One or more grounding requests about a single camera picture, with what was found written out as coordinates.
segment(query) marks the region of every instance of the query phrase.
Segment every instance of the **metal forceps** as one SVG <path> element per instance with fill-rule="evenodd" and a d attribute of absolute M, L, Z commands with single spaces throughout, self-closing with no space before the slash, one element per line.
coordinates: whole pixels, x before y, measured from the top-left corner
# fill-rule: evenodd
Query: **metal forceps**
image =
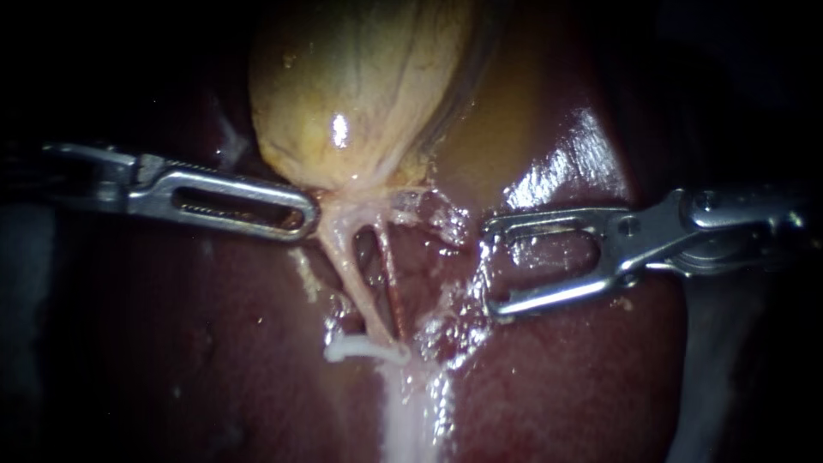
<path fill-rule="evenodd" d="M 562 307 L 617 287 L 633 286 L 642 271 L 668 270 L 685 277 L 715 275 L 738 268 L 779 268 L 820 249 L 820 241 L 798 238 L 807 228 L 810 200 L 799 191 L 759 186 L 744 189 L 675 189 L 641 211 L 583 207 L 542 213 L 516 213 L 487 220 L 488 242 L 583 232 L 599 243 L 595 268 L 527 291 L 506 301 L 487 301 L 497 316 Z"/>
<path fill-rule="evenodd" d="M 299 189 L 214 171 L 153 154 L 137 156 L 71 143 L 46 143 L 45 156 L 81 161 L 92 178 L 74 194 L 46 199 L 73 209 L 122 213 L 291 242 L 318 219 Z"/>

